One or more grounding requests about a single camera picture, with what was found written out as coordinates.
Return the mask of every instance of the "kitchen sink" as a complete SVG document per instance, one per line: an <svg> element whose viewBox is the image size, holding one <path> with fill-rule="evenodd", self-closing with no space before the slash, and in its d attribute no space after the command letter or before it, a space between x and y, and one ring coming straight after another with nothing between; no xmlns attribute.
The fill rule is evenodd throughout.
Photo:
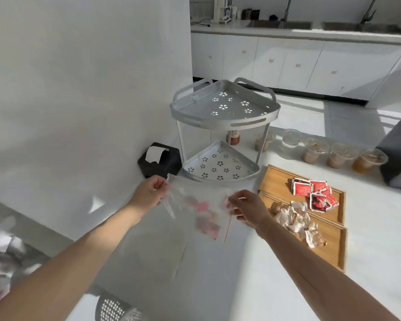
<svg viewBox="0 0 401 321"><path fill-rule="evenodd" d="M251 28L271 28L271 29L312 29L310 21L269 21L251 20L247 27Z"/></svg>
<svg viewBox="0 0 401 321"><path fill-rule="evenodd" d="M347 32L373 32L378 34L401 34L398 25L386 25L381 23L334 23L323 22L324 30L347 31Z"/></svg>

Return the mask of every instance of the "hand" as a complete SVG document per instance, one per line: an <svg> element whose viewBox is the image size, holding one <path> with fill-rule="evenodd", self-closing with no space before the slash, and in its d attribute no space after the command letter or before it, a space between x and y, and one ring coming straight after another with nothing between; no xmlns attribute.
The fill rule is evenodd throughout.
<svg viewBox="0 0 401 321"><path fill-rule="evenodd" d="M259 196L249 190L241 190L229 197L237 219L250 222L257 228L264 219L272 219L268 209Z"/></svg>
<svg viewBox="0 0 401 321"><path fill-rule="evenodd" d="M158 175L148 178L140 183L135 190L127 207L137 210L143 216L150 208L159 204L159 201L166 196L169 184L166 179Z"/></svg>

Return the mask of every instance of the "cabinet door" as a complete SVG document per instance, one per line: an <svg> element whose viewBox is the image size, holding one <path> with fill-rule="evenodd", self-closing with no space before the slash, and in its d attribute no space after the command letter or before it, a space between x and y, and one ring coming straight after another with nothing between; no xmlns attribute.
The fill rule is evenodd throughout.
<svg viewBox="0 0 401 321"><path fill-rule="evenodd" d="M251 79L258 37L226 35L223 79Z"/></svg>
<svg viewBox="0 0 401 321"><path fill-rule="evenodd" d="M223 78L224 36L192 33L193 76Z"/></svg>
<svg viewBox="0 0 401 321"><path fill-rule="evenodd" d="M401 56L401 45L326 42L306 91L369 100Z"/></svg>
<svg viewBox="0 0 401 321"><path fill-rule="evenodd" d="M285 54L285 39L259 37L252 80L266 87L277 88Z"/></svg>
<svg viewBox="0 0 401 321"><path fill-rule="evenodd" d="M278 88L305 91L324 42L287 39L284 46L286 55Z"/></svg>

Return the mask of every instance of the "shelf leg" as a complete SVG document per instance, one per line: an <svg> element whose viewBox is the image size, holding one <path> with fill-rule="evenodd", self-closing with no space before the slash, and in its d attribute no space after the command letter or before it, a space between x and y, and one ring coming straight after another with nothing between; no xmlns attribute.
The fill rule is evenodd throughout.
<svg viewBox="0 0 401 321"><path fill-rule="evenodd" d="M260 161L261 152L263 151L263 146L264 146L264 142L266 141L267 133L269 131L269 126L270 126L270 123L268 123L266 125L266 127L264 128L263 138L262 138L262 140L260 142L261 146L260 146L260 148L258 150L257 160L255 161L257 164Z"/></svg>
<svg viewBox="0 0 401 321"><path fill-rule="evenodd" d="M182 132L181 132L181 123L176 121L176 128L178 129L178 136L180 138L180 145L181 145L181 155L182 155L182 163L186 162L186 150L184 149L184 144L182 141Z"/></svg>

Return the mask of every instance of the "person's left arm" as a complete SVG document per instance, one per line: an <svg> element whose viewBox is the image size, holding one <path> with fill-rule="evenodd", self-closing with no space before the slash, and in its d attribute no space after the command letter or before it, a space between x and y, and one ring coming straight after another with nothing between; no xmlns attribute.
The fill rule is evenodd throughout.
<svg viewBox="0 0 401 321"><path fill-rule="evenodd" d="M65 320L128 229L168 189L159 176L141 183L125 207L12 288L0 302L0 321Z"/></svg>

